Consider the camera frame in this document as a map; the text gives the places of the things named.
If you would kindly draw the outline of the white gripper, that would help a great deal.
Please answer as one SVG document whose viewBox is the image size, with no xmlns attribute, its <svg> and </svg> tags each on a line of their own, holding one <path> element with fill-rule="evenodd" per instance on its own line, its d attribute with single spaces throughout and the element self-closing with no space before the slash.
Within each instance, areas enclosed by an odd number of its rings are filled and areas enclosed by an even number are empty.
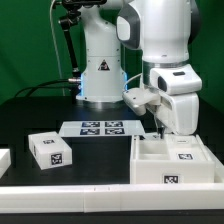
<svg viewBox="0 0 224 224">
<path fill-rule="evenodd" d="M 156 117 L 176 135 L 191 135 L 198 123 L 199 98 L 197 91 L 202 80 L 190 64 L 179 68 L 153 68 L 150 84 L 158 91 L 161 103 Z M 158 134 L 164 139 L 165 127 L 159 126 Z"/>
</svg>

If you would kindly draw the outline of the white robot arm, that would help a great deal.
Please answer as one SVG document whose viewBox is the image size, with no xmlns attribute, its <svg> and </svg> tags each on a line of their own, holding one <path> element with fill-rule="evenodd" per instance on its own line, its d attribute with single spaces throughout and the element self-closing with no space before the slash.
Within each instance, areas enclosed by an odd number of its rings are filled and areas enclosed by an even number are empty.
<svg viewBox="0 0 224 224">
<path fill-rule="evenodd" d="M 95 106 L 123 101 L 139 116 L 151 112 L 173 134 L 193 134 L 202 88 L 188 52 L 200 26 L 195 0 L 112 0 L 105 6 L 120 9 L 114 25 L 96 7 L 81 8 L 87 67 L 78 99 Z M 122 46 L 142 52 L 137 88 L 126 88 Z"/>
</svg>

